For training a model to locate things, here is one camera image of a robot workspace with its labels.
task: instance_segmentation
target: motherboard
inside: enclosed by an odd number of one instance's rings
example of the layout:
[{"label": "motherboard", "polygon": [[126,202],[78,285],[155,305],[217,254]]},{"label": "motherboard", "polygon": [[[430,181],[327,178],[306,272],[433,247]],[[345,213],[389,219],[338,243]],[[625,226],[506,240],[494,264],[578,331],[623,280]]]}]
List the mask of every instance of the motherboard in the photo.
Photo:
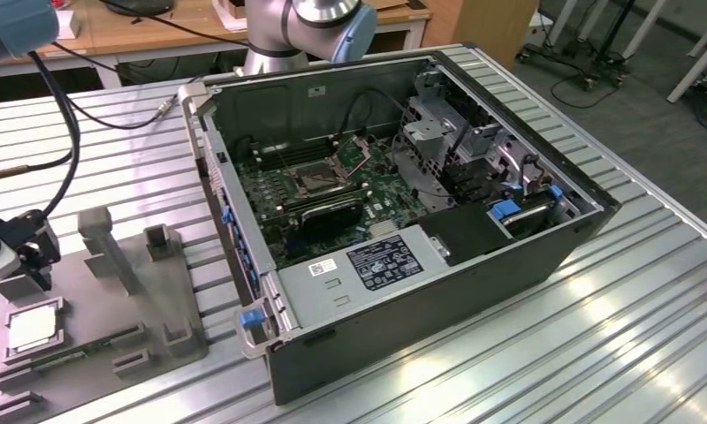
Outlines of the motherboard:
[{"label": "motherboard", "polygon": [[356,134],[305,146],[257,145],[237,173],[279,269],[428,213],[398,174],[390,138]]}]

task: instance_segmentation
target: white label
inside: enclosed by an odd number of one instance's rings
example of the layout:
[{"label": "white label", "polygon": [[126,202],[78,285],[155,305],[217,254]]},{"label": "white label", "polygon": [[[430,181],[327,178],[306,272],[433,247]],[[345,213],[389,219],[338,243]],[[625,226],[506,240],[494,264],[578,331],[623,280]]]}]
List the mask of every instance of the white label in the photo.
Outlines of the white label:
[{"label": "white label", "polygon": [[333,271],[337,268],[338,266],[330,258],[325,259],[322,262],[311,263],[307,266],[307,272],[310,272],[310,276],[321,276],[325,272]]},{"label": "white label", "polygon": [[321,95],[325,95],[326,92],[327,88],[325,86],[311,87],[307,90],[307,97],[319,97]]}]

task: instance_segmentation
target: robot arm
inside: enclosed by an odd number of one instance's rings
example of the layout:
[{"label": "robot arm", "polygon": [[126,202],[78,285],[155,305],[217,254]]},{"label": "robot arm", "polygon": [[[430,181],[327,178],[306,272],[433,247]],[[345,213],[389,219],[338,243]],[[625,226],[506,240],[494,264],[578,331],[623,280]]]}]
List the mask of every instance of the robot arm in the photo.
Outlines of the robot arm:
[{"label": "robot arm", "polygon": [[0,0],[0,62],[52,42],[56,31],[48,0]]},{"label": "robot arm", "polygon": [[246,75],[306,66],[306,53],[331,63],[358,60],[377,27],[360,0],[246,0]]},{"label": "robot arm", "polygon": [[[333,63],[364,56],[377,13],[360,0],[247,0],[245,74],[297,69],[306,53]],[[56,16],[47,0],[0,0],[0,61],[52,42]],[[56,239],[40,211],[0,220],[0,279],[22,274],[48,290],[44,272],[59,261]]]}]

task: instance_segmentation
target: slotted metal surface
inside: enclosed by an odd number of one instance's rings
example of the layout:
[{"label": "slotted metal surface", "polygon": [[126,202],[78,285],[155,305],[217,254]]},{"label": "slotted metal surface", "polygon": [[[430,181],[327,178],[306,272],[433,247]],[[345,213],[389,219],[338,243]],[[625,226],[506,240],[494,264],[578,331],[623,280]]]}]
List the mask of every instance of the slotted metal surface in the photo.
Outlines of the slotted metal surface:
[{"label": "slotted metal surface", "polygon": [[[72,213],[110,205],[114,234],[177,227],[209,338],[207,356],[50,422],[707,422],[707,226],[474,49],[442,50],[623,203],[548,280],[297,402],[273,405],[262,360],[241,356],[223,254],[177,110],[154,127],[82,121],[78,178],[52,218],[82,248]],[[163,83],[75,96],[135,122]],[[0,104],[0,169],[60,155],[48,99]],[[0,216],[43,205],[64,169],[0,182]]]}]

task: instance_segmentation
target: floor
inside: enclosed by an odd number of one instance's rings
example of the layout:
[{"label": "floor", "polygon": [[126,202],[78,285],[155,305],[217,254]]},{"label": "floor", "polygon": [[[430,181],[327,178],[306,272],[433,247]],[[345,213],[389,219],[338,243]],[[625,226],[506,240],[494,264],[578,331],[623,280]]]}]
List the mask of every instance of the floor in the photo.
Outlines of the floor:
[{"label": "floor", "polygon": [[[540,8],[556,16],[564,0],[542,0]],[[578,1],[569,23],[574,24],[588,1]],[[608,29],[619,6],[609,4],[600,18],[592,40],[594,43]],[[641,17],[632,13],[613,43],[621,51]],[[692,42],[656,26],[629,61],[631,76],[620,90],[597,106],[578,110],[556,102],[550,85],[573,71],[540,57],[517,64],[513,73],[537,91],[593,137],[625,160],[656,186],[707,223],[707,131],[696,123],[692,104],[683,99],[676,104],[664,98],[692,66],[685,56]],[[556,89],[560,98],[586,104],[611,90],[596,87],[582,92],[564,83]]]}]

